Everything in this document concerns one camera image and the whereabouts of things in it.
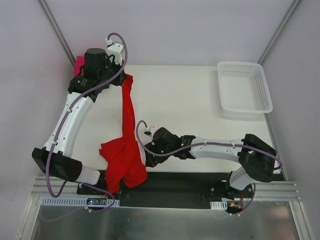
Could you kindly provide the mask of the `red t shirt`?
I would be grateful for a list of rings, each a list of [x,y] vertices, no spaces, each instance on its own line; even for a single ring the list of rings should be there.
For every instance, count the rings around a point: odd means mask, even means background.
[[[102,143],[99,150],[107,161],[106,186],[112,194],[120,190],[121,181],[128,188],[134,188],[148,177],[135,137],[136,118],[131,99],[133,82],[133,76],[128,74],[122,85],[122,136]]]

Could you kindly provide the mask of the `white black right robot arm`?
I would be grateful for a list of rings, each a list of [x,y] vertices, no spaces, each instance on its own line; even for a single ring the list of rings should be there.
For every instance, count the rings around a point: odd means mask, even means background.
[[[147,167],[154,168],[171,156],[181,160],[210,158],[240,164],[228,174],[225,183],[214,187],[222,198],[233,200],[247,186],[273,180],[277,152],[254,134],[222,142],[194,135],[177,136],[164,127],[146,127],[144,134],[151,138],[143,146]]]

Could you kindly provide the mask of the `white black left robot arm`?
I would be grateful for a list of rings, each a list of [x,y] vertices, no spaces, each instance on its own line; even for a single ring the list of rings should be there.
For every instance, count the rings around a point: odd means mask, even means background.
[[[73,159],[74,144],[81,125],[103,88],[99,85],[114,75],[111,82],[121,86],[125,73],[119,72],[123,63],[124,47],[120,43],[108,44],[106,49],[89,48],[76,59],[74,77],[69,83],[63,112],[49,139],[42,148],[35,148],[32,158],[42,173],[68,182],[88,184],[96,195],[103,193],[106,182],[101,173]]]

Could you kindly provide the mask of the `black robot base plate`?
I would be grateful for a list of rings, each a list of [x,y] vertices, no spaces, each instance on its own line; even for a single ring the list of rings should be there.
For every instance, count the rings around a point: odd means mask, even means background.
[[[123,181],[113,195],[121,207],[209,209],[223,199],[250,199],[253,186],[243,190],[228,186],[229,173],[148,172],[147,180],[129,188]]]

